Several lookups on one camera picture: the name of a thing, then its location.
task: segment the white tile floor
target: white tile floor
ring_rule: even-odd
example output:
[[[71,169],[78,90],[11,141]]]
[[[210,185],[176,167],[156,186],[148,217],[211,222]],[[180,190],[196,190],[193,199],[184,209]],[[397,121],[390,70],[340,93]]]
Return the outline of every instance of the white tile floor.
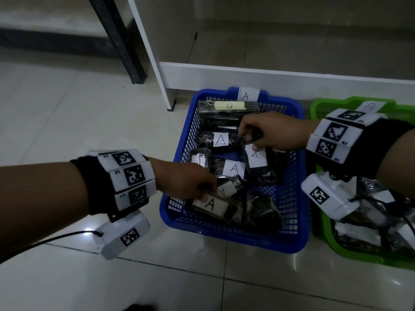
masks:
[[[65,161],[90,148],[171,160],[187,96],[168,112],[152,72],[132,85],[117,60],[0,49],[0,165]],[[160,197],[143,208],[150,233],[121,258],[103,260],[79,235],[1,265],[0,309],[412,310],[415,272],[344,259],[314,238],[286,255],[173,230]],[[90,216],[63,231],[104,221]]]

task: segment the wristband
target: wristband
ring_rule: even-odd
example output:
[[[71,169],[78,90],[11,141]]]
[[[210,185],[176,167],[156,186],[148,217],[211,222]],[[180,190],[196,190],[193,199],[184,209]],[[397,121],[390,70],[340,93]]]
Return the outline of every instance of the wristband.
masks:
[[[89,213],[107,214],[114,222],[148,204],[156,193],[153,168],[138,150],[92,151],[71,160],[88,192]]]
[[[410,123],[384,114],[337,109],[320,122],[307,150],[333,175],[374,179],[391,146],[411,129]]]

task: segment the tile grout line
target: tile grout line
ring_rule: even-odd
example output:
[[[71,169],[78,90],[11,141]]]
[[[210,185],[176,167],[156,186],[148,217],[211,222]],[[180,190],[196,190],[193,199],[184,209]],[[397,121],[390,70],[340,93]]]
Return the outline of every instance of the tile grout line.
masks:
[[[237,279],[232,279],[232,278],[225,278],[225,280],[230,280],[230,281],[233,281],[233,282],[238,282],[238,283],[242,283],[242,284],[253,285],[253,286],[258,286],[258,287],[263,287],[263,288],[268,288],[268,289],[279,290],[279,291],[282,291],[282,292],[288,292],[288,293],[291,293],[291,294],[297,294],[297,295],[301,295],[301,296],[307,296],[307,297],[312,297],[312,298],[320,298],[320,299],[324,299],[324,300],[331,300],[331,301],[335,301],[335,302],[351,304],[353,306],[361,306],[361,307],[370,308],[370,309],[373,309],[373,310],[393,311],[392,309],[377,308],[377,307],[374,307],[374,306],[369,306],[369,305],[361,304],[361,303],[354,303],[354,302],[349,302],[349,301],[344,301],[344,300],[339,300],[339,299],[332,299],[332,298],[327,298],[327,297],[318,296],[318,295],[314,295],[314,294],[305,294],[303,292],[295,292],[295,291],[288,290],[288,289],[272,287],[272,286],[267,286],[267,285],[260,285],[260,284],[256,284],[256,283],[252,283],[252,282],[245,282],[243,280],[237,280]]]
[[[227,257],[228,257],[228,241],[226,241],[225,266],[223,267],[222,298],[220,300],[220,311],[222,311],[222,305],[223,305],[223,290],[225,289],[225,272],[226,272],[226,259],[227,259]]]
[[[90,253],[90,254],[99,255],[99,253],[92,252],[92,251],[75,249],[75,248],[66,247],[66,246],[60,246],[60,245],[51,244],[51,243],[45,243],[45,244],[46,245],[49,245],[49,246],[53,246],[53,247],[64,248],[64,249],[75,250],[75,251],[80,251],[80,252],[86,252],[86,253]],[[373,310],[393,311],[391,309],[376,308],[376,307],[369,306],[369,305],[366,305],[366,304],[353,303],[353,302],[344,301],[344,300],[332,299],[332,298],[322,297],[322,296],[318,296],[318,295],[306,294],[306,293],[303,293],[303,292],[295,292],[295,291],[288,290],[288,289],[283,289],[283,288],[278,288],[278,287],[272,287],[272,286],[261,285],[261,284],[256,284],[256,283],[252,283],[252,282],[245,282],[245,281],[242,281],[242,280],[227,278],[227,277],[225,277],[226,259],[227,259],[227,243],[226,243],[226,254],[225,254],[225,269],[224,269],[224,275],[223,275],[223,277],[209,275],[209,274],[205,274],[205,273],[201,273],[201,272],[194,272],[194,271],[189,271],[189,270],[183,270],[183,269],[180,269],[180,268],[175,268],[175,267],[170,267],[170,266],[164,266],[164,265],[153,264],[153,263],[148,263],[148,262],[143,262],[143,261],[126,259],[126,258],[123,258],[123,257],[116,257],[116,259],[130,261],[130,262],[136,262],[136,263],[142,263],[142,264],[151,265],[151,266],[164,267],[164,268],[167,268],[167,269],[170,269],[170,270],[177,270],[177,271],[187,272],[187,273],[191,273],[191,274],[197,274],[197,275],[201,275],[201,276],[208,276],[208,277],[223,279],[223,283],[222,283],[222,300],[221,300],[221,303],[220,303],[221,310],[222,310],[222,303],[223,303],[223,290],[224,290],[224,287],[225,287],[225,281],[226,280],[230,280],[230,281],[233,281],[233,282],[238,282],[238,283],[242,283],[242,284],[258,286],[258,287],[262,287],[262,288],[279,290],[279,291],[282,291],[282,292],[288,292],[288,293],[291,293],[291,294],[298,294],[298,295],[301,295],[301,296],[307,296],[307,297],[313,297],[313,298],[320,298],[320,299],[324,299],[324,300],[331,300],[331,301],[335,301],[335,302],[350,304],[350,305],[353,305],[353,306],[361,306],[361,307],[371,308]]]
[[[75,248],[60,246],[60,245],[51,244],[51,243],[45,243],[45,244],[47,244],[49,246],[53,246],[53,247],[59,247],[59,248],[64,248],[64,249],[75,250],[75,251],[80,251],[80,252],[86,252],[86,253],[90,253],[90,254],[99,255],[99,253],[92,252],[92,251],[75,249]],[[163,267],[163,268],[167,268],[169,270],[176,270],[176,271],[187,272],[187,273],[191,273],[191,274],[197,274],[197,275],[202,275],[202,276],[208,276],[208,277],[223,279],[223,277],[221,277],[221,276],[209,275],[209,274],[205,274],[205,273],[201,273],[201,272],[194,272],[194,271],[184,270],[184,269],[176,268],[176,267],[170,267],[170,266],[164,266],[164,265],[160,265],[160,264],[137,261],[137,260],[133,260],[133,259],[127,259],[125,257],[116,257],[115,259],[125,260],[125,261],[130,261],[130,262],[135,262],[135,263],[141,263],[141,264],[146,264],[146,265],[151,265],[151,266]]]
[[[55,108],[53,109],[52,113],[50,114],[49,118],[45,121],[44,125],[42,126],[42,128],[39,130],[39,132],[37,133],[37,135],[35,136],[34,140],[30,143],[28,149],[26,150],[26,152],[23,155],[23,158],[20,160],[19,164],[21,165],[24,160],[26,159],[27,155],[29,154],[30,150],[32,149],[32,147],[34,146],[35,142],[39,139],[40,135],[43,133],[43,130],[45,129],[46,125],[48,125],[48,123],[50,122],[50,120],[52,119],[52,116],[55,114],[56,110],[58,110],[59,106],[61,105],[61,103],[64,101],[64,99],[66,98],[66,96],[68,95],[69,91],[73,88],[73,86],[75,85],[76,80],[79,78],[81,74],[81,71],[78,71],[78,74],[75,76],[75,78],[73,79],[72,83],[69,84],[68,88],[66,89],[65,93],[62,95],[62,97],[59,99],[58,103],[56,104]]]

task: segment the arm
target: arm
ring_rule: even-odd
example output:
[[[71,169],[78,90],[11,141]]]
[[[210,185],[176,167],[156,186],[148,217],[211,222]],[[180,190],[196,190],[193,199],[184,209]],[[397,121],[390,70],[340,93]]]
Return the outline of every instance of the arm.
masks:
[[[246,115],[239,127],[240,134],[252,139],[255,129],[263,137],[255,142],[257,148],[275,147],[282,151],[306,148],[308,139],[320,120],[300,120],[277,112]],[[387,188],[408,198],[415,198],[415,130],[403,134],[383,158],[376,178]]]
[[[169,196],[203,199],[201,183],[216,178],[193,163],[148,158],[156,187]],[[84,180],[70,162],[0,167],[0,257],[32,244],[89,214]]]

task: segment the yellow label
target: yellow label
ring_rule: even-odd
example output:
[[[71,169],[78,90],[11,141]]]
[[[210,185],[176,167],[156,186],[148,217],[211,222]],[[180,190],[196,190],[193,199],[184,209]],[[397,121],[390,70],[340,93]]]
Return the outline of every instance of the yellow label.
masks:
[[[245,110],[245,102],[215,102],[216,110]]]

